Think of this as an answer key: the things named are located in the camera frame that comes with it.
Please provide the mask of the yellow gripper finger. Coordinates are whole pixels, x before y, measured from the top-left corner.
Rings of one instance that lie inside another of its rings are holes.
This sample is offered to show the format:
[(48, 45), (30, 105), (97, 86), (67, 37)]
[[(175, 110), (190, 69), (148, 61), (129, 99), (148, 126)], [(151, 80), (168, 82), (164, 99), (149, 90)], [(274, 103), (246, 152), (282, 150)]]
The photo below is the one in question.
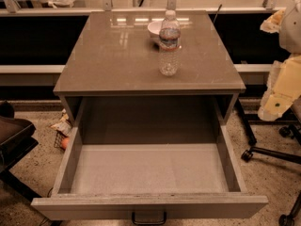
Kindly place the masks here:
[(292, 54), (284, 62), (272, 64), (267, 91), (261, 98), (258, 116), (263, 121), (275, 121), (301, 96), (301, 55)]
[(262, 22), (260, 30), (267, 33), (278, 33), (284, 12), (285, 10), (281, 9), (272, 14), (270, 17), (268, 17)]

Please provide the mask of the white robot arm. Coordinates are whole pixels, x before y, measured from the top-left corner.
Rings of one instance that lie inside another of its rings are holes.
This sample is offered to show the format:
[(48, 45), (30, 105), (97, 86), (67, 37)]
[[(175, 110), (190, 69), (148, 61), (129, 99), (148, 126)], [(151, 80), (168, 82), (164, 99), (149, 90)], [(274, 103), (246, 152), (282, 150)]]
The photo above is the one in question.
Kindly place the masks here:
[(290, 53), (283, 62), (273, 63), (258, 110), (261, 120), (275, 121), (301, 96), (301, 0), (292, 0), (264, 20), (261, 30), (277, 32), (279, 46)]

